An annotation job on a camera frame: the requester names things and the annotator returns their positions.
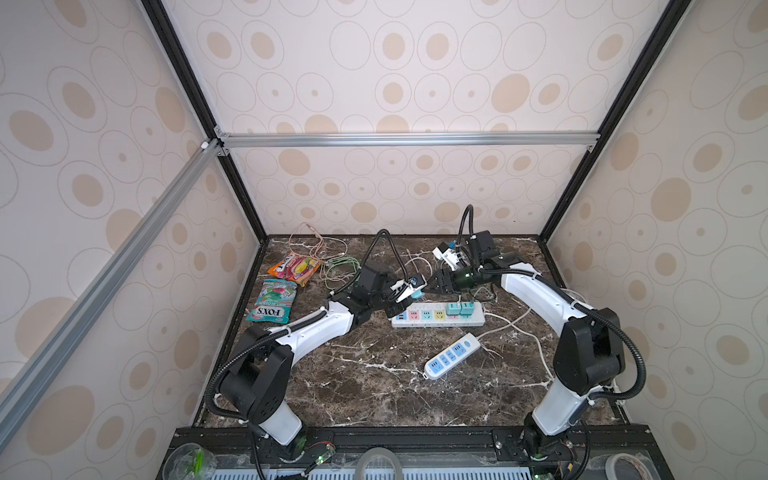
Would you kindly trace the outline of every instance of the teal candy bag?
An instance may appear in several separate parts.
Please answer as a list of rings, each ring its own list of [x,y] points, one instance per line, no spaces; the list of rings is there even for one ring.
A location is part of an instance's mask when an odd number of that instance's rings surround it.
[[[289,280],[268,278],[261,286],[256,305],[248,320],[252,322],[288,323],[290,307],[296,298],[296,284]]]

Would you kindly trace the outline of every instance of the horizontal metal bar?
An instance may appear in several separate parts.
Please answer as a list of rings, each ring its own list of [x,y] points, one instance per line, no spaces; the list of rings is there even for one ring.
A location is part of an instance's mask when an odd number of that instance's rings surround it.
[[[69,310],[47,342],[19,373],[10,392],[0,402],[0,453],[218,152],[218,141],[209,140],[205,150],[198,151],[187,162],[123,246]]]
[[[224,134],[225,148],[396,147],[436,145],[593,145],[596,131],[431,132],[401,134]]]

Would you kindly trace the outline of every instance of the patterned wallpaper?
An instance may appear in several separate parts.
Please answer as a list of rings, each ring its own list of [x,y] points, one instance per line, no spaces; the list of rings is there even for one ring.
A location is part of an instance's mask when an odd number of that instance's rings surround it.
[[[680,480],[768,472],[766,68],[766,0],[697,5],[550,242],[644,354],[627,410]]]
[[[312,133],[595,129],[666,0],[165,3],[223,130]]]
[[[1,480],[151,480],[189,425],[257,242],[216,161],[0,456]]]
[[[0,2],[0,392],[198,149],[130,0]]]
[[[267,233],[455,233],[466,204],[478,230],[537,234],[584,145],[233,149]]]

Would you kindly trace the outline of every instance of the robotic arm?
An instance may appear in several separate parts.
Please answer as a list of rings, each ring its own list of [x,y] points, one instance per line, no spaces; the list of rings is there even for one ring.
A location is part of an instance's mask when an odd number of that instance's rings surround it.
[[[462,242],[465,219],[469,236]],[[396,279],[384,266],[368,262],[381,237],[387,237],[404,274]],[[472,229],[472,206],[462,218],[459,236],[451,246],[435,249],[447,266],[429,281],[409,277],[389,232],[380,230],[361,262],[357,275],[329,295],[328,303],[288,325],[264,330],[251,326],[235,347],[233,358],[216,372],[205,391],[206,407],[214,415],[248,421],[260,435],[268,434],[281,458],[302,455],[306,428],[284,400],[291,366],[325,342],[341,336],[383,310],[388,318],[402,313],[413,301],[430,293],[464,293],[494,283],[528,304],[558,334],[554,355],[557,378],[547,395],[525,419],[522,443],[531,457],[546,456],[595,399],[628,399],[645,383],[643,359],[631,339],[621,331],[618,317],[609,309],[595,310],[572,299],[514,253],[501,253],[488,231]],[[609,388],[624,371],[626,344],[637,366],[635,385],[626,392]],[[266,359],[262,368],[255,359]],[[237,412],[216,405],[220,392]]]

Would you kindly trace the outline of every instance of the brown marble tabletop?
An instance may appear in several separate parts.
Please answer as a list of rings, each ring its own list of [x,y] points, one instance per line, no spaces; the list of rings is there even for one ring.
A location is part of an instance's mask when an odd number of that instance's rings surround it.
[[[344,237],[347,255],[362,258],[371,237]],[[453,237],[396,237],[395,244],[406,261],[408,253],[420,253],[434,266],[432,249]],[[312,246],[313,237],[294,237],[293,249],[307,253],[297,244]],[[503,252],[515,251],[544,275],[549,275],[544,258],[534,239],[496,238]],[[328,256],[343,245],[327,242],[321,256]],[[290,251],[288,238],[273,238],[267,248],[259,277],[251,293],[246,315],[253,308],[266,272]],[[372,254],[380,263],[397,262],[387,242],[381,240]],[[418,269],[425,276],[429,267],[421,260],[408,265],[412,274]],[[514,296],[496,290],[496,301],[484,303],[485,311],[514,320],[528,309]],[[328,289],[316,273],[296,295],[291,320],[311,313],[324,304]],[[456,296],[426,295],[426,300],[456,301]],[[243,320],[239,335],[252,323]],[[438,380],[424,377],[426,360],[466,333],[475,336],[504,326],[503,320],[486,317],[485,326],[460,329],[393,329],[383,312],[374,313],[360,327],[315,349],[291,371],[286,400],[293,411],[311,426],[444,426],[444,425],[521,425],[525,415],[543,398],[549,385],[536,342],[513,328],[482,338],[484,349]],[[516,324],[541,340],[547,364],[552,357],[557,336],[549,325],[532,311]],[[586,420],[591,424],[617,422],[604,400],[599,400]],[[222,419],[204,412],[197,425],[206,427],[239,426],[232,419]]]

